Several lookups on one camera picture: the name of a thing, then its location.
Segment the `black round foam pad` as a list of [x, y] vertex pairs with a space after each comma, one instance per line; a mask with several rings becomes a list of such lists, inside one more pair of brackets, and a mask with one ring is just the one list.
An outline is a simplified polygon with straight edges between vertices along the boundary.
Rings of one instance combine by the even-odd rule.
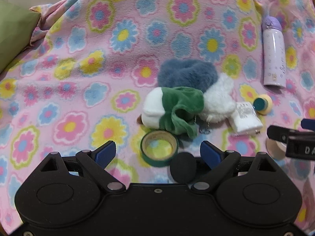
[[189, 184], [196, 175], [196, 159], [189, 152], [181, 152], [170, 162], [170, 174], [179, 184]]

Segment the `yellow teal makeup sponge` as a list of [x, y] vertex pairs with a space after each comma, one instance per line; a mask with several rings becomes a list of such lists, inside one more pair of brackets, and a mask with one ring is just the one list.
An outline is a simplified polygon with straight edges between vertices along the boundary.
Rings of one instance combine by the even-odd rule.
[[256, 112], [262, 115], [269, 114], [273, 107], [273, 101], [271, 97], [267, 94], [259, 95], [253, 101], [253, 108]]

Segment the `beige tape roll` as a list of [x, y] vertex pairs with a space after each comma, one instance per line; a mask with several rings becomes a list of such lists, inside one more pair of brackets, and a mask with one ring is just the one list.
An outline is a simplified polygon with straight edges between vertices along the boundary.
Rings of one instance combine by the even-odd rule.
[[266, 139], [266, 149], [269, 155], [275, 160], [283, 160], [286, 157], [286, 144], [272, 139]]

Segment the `green tape roll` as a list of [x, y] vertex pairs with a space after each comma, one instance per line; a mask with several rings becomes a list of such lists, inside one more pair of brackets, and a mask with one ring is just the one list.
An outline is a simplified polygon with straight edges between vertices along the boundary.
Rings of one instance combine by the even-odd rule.
[[178, 140], [167, 131], [151, 131], [140, 141], [140, 151], [147, 164], [166, 167], [178, 153]]

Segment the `green white plush toy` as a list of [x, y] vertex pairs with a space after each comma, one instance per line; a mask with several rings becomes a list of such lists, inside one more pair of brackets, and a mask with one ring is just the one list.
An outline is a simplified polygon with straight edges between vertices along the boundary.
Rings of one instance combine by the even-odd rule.
[[138, 122], [173, 135], [197, 137], [196, 115], [204, 109], [203, 92], [191, 87], [156, 87], [146, 96]]

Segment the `white fluffy plush toy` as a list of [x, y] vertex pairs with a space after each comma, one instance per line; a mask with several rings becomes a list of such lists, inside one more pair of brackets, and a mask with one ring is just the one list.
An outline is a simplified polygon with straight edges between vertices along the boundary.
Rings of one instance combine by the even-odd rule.
[[207, 123], [219, 123], [231, 116], [236, 109], [236, 101], [231, 94], [234, 81], [225, 73], [203, 94], [204, 108], [198, 116]]

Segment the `blue fluffy scrunchie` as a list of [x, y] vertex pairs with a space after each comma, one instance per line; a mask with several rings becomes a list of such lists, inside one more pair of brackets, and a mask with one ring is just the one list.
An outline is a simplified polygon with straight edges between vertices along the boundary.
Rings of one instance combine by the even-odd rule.
[[210, 62], [198, 59], [170, 59], [162, 63], [157, 76], [159, 87], [191, 87], [203, 93], [218, 80], [218, 72]]

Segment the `purple thermos bottle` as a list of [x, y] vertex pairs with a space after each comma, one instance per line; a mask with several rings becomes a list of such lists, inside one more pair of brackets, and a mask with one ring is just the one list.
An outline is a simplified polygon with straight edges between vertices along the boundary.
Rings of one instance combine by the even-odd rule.
[[267, 16], [262, 22], [264, 86], [286, 87], [286, 56], [283, 29], [277, 18]]

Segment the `green cushion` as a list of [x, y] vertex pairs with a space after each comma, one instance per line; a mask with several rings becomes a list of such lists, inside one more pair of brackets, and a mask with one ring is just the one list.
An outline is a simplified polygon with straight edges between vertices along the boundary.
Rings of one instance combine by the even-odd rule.
[[1, 1], [1, 71], [30, 44], [41, 14]]

